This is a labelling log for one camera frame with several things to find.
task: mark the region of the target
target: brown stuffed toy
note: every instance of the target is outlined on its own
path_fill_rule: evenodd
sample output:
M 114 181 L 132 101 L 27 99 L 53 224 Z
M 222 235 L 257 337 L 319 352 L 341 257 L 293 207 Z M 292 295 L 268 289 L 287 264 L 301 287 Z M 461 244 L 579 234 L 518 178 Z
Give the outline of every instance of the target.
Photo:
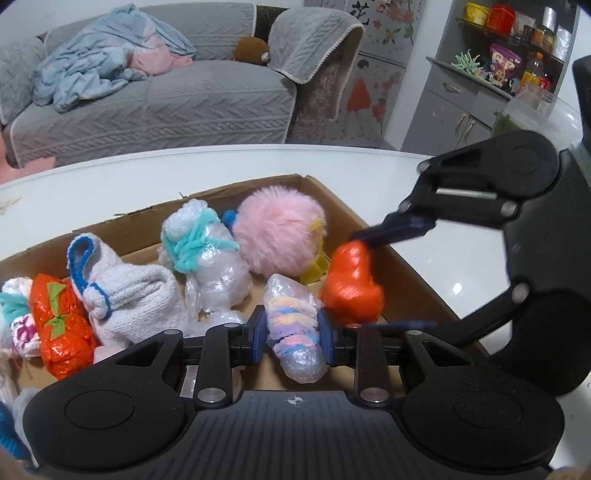
M 266 65 L 269 62 L 269 47 L 267 43 L 256 37 L 244 37 L 238 41 L 232 60 Z

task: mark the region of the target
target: cabinet door handle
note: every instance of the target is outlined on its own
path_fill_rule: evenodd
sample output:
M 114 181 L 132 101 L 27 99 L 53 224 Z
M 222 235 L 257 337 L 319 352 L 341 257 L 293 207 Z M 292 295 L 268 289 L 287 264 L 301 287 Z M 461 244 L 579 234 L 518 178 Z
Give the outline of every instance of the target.
M 456 137 L 457 137 L 457 133 L 458 130 L 460 129 L 460 125 L 462 124 L 462 122 L 464 121 L 464 119 L 468 116 L 467 113 L 463 113 L 462 117 L 457 121 L 457 125 L 456 125 Z
M 472 122 L 470 122 L 468 130 L 466 130 L 466 135 L 464 135 L 464 143 L 468 143 L 468 135 L 470 135 L 470 130 L 472 130 L 474 125 L 476 125 L 476 120 L 472 120 Z

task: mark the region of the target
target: red plastic-wrapped object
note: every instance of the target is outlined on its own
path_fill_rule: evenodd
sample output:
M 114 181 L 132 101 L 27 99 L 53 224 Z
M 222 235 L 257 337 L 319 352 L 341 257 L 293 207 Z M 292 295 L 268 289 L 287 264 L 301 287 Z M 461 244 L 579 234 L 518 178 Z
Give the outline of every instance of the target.
M 371 257 L 363 242 L 349 242 L 335 250 L 320 299 L 341 325 L 378 320 L 384 291 L 374 283 Z
M 29 304 L 41 339 L 41 359 L 49 373 L 61 380 L 92 365 L 95 334 L 69 281 L 39 274 L 33 280 Z

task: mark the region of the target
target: pink pom-pom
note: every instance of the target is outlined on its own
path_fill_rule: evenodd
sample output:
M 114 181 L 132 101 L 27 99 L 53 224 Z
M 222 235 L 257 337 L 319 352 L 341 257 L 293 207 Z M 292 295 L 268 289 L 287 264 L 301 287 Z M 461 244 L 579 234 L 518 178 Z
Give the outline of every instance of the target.
M 270 277 L 299 277 L 310 266 L 318 247 L 317 232 L 324 210 L 313 198 L 282 186 L 265 187 L 238 207 L 232 234 L 251 271 Z

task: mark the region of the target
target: green plant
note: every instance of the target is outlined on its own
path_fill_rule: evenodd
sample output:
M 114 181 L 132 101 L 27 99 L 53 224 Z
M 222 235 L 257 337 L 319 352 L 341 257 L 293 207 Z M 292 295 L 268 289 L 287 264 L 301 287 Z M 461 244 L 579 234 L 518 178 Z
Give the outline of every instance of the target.
M 476 57 L 472 58 L 470 54 L 470 50 L 466 53 L 460 53 L 456 55 L 457 63 L 452 63 L 452 66 L 460 70 L 461 72 L 469 73 L 470 75 L 474 75 L 477 69 L 480 67 L 480 62 L 476 61 L 480 55 L 476 55 Z

